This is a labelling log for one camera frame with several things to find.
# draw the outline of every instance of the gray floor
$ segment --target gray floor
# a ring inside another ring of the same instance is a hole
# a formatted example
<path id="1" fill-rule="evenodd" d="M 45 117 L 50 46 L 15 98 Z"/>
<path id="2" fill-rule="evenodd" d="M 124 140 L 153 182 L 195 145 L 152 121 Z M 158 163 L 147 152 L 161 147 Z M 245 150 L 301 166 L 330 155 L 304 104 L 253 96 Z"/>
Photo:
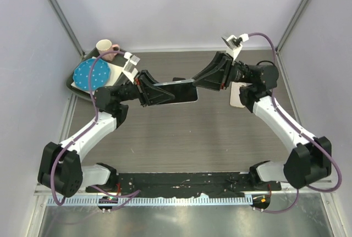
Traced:
<path id="1" fill-rule="evenodd" d="M 295 194 L 273 195 L 270 210 L 282 210 L 294 199 Z M 320 194 L 301 194 L 298 204 L 282 214 L 248 206 L 126 207 L 105 214 L 94 206 L 47 207 L 39 236 L 330 237 L 333 233 Z"/>
<path id="2" fill-rule="evenodd" d="M 159 82 L 191 78 L 214 52 L 138 53 L 140 69 Z M 271 60 L 270 51 L 242 51 L 238 60 L 256 64 Z M 279 103 L 293 114 L 282 78 Z M 230 89 L 199 89 L 196 103 L 142 108 L 131 101 L 125 123 L 106 136 L 84 159 L 103 162 L 119 172 L 246 171 L 264 160 L 284 161 L 288 153 L 272 130 L 247 109 L 229 105 Z M 70 133 L 94 116 L 90 102 L 78 100 Z"/>

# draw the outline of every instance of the black tray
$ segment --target black tray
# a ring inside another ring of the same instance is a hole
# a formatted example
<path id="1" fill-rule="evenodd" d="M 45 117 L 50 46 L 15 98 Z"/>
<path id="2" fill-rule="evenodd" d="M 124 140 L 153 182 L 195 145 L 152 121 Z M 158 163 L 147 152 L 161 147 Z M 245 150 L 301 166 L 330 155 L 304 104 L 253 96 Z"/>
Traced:
<path id="1" fill-rule="evenodd" d="M 92 57 L 98 57 L 99 56 L 99 52 L 96 48 L 94 48 L 89 54 L 87 54 L 87 56 L 82 60 L 82 62 L 92 58 Z M 120 67 L 123 67 L 124 64 L 126 62 L 126 59 L 123 57 L 122 54 L 117 54 L 114 58 L 114 60 L 112 60 L 110 63 L 114 64 L 114 65 L 118 65 Z M 87 101 L 90 101 L 90 96 L 88 93 L 76 89 L 75 87 L 72 87 L 71 84 L 73 83 L 73 73 L 74 70 L 72 71 L 72 73 L 69 75 L 69 77 L 66 80 L 66 87 L 75 95 L 77 95 L 80 98 L 83 98 Z"/>

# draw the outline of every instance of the blue plate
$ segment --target blue plate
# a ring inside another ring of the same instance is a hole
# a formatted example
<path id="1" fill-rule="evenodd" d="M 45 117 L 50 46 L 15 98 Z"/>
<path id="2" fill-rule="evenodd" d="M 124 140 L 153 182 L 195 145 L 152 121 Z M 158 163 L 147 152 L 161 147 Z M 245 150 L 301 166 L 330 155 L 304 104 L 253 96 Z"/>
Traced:
<path id="1" fill-rule="evenodd" d="M 82 63 L 75 69 L 73 74 L 73 80 L 78 88 L 81 90 L 88 91 L 88 77 L 89 71 L 93 65 L 95 58 L 88 59 Z M 102 87 L 106 84 L 106 82 L 110 78 L 110 68 L 108 63 L 104 60 L 99 59 L 95 64 L 92 79 L 91 79 L 91 87 L 92 90 L 96 90 L 99 87 Z"/>

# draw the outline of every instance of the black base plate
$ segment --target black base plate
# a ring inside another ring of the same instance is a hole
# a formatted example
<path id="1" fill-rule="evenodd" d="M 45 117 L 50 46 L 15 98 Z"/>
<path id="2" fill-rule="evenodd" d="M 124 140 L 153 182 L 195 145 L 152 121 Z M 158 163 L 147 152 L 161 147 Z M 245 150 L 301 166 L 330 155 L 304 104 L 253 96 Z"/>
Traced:
<path id="1" fill-rule="evenodd" d="M 136 190 L 138 197 L 198 197 L 201 193 L 209 197 L 243 197 L 242 191 L 281 190 L 275 181 L 253 186 L 248 174 L 239 172 L 216 173 L 120 173 L 120 192 L 122 195 Z M 87 188 L 87 192 L 96 192 Z"/>

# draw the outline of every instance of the pink mug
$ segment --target pink mug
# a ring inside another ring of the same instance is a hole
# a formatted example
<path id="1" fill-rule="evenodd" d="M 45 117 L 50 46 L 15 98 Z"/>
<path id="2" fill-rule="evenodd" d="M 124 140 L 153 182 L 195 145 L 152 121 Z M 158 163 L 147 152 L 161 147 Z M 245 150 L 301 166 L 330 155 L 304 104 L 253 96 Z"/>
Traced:
<path id="1" fill-rule="evenodd" d="M 96 46 L 97 50 L 99 51 L 99 54 L 112 51 L 112 50 L 120 50 L 119 45 L 113 45 L 112 42 L 109 39 L 103 39 L 97 42 Z M 116 54 L 106 54 L 105 56 L 102 57 L 105 61 L 111 62 L 115 58 Z"/>

